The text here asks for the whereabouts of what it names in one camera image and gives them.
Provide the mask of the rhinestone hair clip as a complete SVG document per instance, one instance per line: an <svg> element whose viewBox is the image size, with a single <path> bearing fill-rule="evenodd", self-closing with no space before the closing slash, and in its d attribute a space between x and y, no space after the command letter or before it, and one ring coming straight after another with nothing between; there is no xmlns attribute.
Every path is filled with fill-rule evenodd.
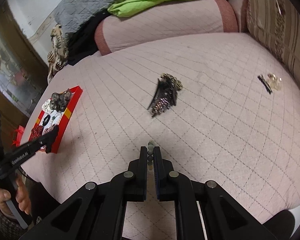
<svg viewBox="0 0 300 240"><path fill-rule="evenodd" d="M162 113L165 113L172 106L176 106L176 104L177 104L177 97L176 98L171 97L171 95L167 93L166 90L159 90L158 83L157 83L154 96L147 109L150 110L150 113L154 118L157 115L161 115Z"/></svg>

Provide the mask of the leopard print cloth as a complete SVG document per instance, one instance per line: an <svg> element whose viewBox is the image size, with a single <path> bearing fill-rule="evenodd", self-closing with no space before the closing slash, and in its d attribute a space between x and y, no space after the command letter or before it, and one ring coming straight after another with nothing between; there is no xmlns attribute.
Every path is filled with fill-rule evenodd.
<svg viewBox="0 0 300 240"><path fill-rule="evenodd" d="M52 50L47 55L49 64L49 73L47 83L49 84L54 76L67 65L68 62L68 47L63 36L62 26L56 24L51 30Z"/></svg>

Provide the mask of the red gift bag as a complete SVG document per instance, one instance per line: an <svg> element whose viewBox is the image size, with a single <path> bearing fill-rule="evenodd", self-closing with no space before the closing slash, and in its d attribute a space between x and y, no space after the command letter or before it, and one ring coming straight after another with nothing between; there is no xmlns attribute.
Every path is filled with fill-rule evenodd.
<svg viewBox="0 0 300 240"><path fill-rule="evenodd" d="M11 134L12 146L19 147L25 128L21 125Z"/></svg>

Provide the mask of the clear crystal hair clip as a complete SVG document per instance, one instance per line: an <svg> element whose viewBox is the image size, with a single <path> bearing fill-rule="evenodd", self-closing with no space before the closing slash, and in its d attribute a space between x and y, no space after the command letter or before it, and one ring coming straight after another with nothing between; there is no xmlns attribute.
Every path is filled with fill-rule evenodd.
<svg viewBox="0 0 300 240"><path fill-rule="evenodd" d="M266 82L271 88L271 90L281 90L281 81L282 79L275 75L274 73L268 73Z"/></svg>

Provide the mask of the grey organza scrunchie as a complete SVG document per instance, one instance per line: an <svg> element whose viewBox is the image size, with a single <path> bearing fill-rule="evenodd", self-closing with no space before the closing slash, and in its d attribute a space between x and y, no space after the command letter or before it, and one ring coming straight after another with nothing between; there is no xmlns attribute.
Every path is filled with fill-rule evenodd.
<svg viewBox="0 0 300 240"><path fill-rule="evenodd" d="M51 95L50 108L58 112L64 112L72 97L70 89L63 91L62 93L53 93Z"/></svg>

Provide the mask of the black claw hair clip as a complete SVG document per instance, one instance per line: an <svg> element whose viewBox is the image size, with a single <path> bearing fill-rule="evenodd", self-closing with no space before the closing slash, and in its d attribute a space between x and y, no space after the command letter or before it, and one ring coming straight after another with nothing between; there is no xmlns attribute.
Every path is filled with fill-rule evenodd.
<svg viewBox="0 0 300 240"><path fill-rule="evenodd" d="M180 80L168 73L162 73L158 81L158 89L166 90L171 97L177 97L178 92L183 89L183 84Z"/></svg>

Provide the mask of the wooden glass door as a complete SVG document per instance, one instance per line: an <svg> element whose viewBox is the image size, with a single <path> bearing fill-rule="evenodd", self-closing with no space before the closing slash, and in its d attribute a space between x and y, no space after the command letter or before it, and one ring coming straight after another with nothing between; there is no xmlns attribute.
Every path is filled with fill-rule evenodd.
<svg viewBox="0 0 300 240"><path fill-rule="evenodd" d="M47 65L17 25L7 2L0 7L0 115L6 152L47 87Z"/></svg>

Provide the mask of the red tray with white base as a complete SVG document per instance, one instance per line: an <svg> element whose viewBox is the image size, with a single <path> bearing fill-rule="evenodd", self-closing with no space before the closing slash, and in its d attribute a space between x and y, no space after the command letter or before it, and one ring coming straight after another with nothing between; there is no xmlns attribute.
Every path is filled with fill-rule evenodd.
<svg viewBox="0 0 300 240"><path fill-rule="evenodd" d="M58 112L54 110L51 114L46 114L41 110L36 122L34 123L34 127L40 125L43 126L44 129L51 127L52 125L58 126L58 134L51 148L51 152L55 154L58 152L63 134L83 92L79 86L70 88L70 91L72 93L72 97L64 112Z"/></svg>

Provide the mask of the pink quilted mattress cover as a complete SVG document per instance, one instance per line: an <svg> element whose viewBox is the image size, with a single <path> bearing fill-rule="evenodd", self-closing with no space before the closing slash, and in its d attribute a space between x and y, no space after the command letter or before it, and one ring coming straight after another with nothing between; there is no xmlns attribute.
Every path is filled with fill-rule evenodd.
<svg viewBox="0 0 300 240"><path fill-rule="evenodd" d="M162 73L183 84L177 104L152 117ZM271 94L257 78L274 73ZM174 169L214 180L264 223L300 205L300 89L269 51L244 33L197 34L92 55L66 66L48 85L25 128L27 141L54 92L83 92L57 154L23 165L63 202L87 181L105 183L154 141Z"/></svg>

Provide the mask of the dark red dotted scrunchie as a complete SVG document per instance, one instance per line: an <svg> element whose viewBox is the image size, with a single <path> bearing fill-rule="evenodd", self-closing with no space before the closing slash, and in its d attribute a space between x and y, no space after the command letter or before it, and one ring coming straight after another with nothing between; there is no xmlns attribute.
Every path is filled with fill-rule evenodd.
<svg viewBox="0 0 300 240"><path fill-rule="evenodd" d="M43 129L44 127L43 126L36 126L34 127L32 130L31 130L31 134L30 134L30 137L29 137L29 141L33 141L35 139L37 139L38 137L41 137L42 136L42 133L43 133Z"/></svg>

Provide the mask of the grey quilted blanket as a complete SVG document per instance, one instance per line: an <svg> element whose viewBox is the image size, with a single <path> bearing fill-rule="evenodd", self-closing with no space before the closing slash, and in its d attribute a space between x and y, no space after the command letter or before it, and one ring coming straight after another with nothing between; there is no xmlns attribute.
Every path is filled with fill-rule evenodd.
<svg viewBox="0 0 300 240"><path fill-rule="evenodd" d="M114 0L61 0L53 16L62 26L63 36L69 39L85 22L113 3Z"/></svg>

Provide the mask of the white floral scrunchie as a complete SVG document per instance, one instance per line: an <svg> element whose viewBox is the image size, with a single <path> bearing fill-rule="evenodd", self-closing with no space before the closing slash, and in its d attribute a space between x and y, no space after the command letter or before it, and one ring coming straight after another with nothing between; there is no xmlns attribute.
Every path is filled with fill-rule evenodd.
<svg viewBox="0 0 300 240"><path fill-rule="evenodd" d="M54 109L51 106L51 99L47 99L42 105L42 111L46 114L51 114Z"/></svg>

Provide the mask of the pink patterned scrunchie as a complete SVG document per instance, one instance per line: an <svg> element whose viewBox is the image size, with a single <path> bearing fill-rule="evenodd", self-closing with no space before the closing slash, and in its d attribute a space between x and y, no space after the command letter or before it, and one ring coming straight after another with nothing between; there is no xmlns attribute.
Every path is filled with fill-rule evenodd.
<svg viewBox="0 0 300 240"><path fill-rule="evenodd" d="M54 127L55 125L52 125L51 127L44 129L42 135L45 135L46 133L53 131Z"/></svg>

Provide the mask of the beige striped cushion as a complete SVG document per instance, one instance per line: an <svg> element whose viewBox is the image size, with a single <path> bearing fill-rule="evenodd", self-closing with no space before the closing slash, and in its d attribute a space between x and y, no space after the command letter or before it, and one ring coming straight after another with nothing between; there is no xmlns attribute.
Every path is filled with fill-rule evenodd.
<svg viewBox="0 0 300 240"><path fill-rule="evenodd" d="M290 0L248 0L247 28L300 87L300 14Z"/></svg>

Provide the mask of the pink bolster pillow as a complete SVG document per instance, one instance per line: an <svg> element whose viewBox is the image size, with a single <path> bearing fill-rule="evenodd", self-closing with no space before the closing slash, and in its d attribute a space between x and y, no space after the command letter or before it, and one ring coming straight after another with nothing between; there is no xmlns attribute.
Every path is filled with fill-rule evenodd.
<svg viewBox="0 0 300 240"><path fill-rule="evenodd" d="M95 43L101 55L169 37L236 33L238 23L226 0L173 1L129 18L106 17L96 28Z"/></svg>

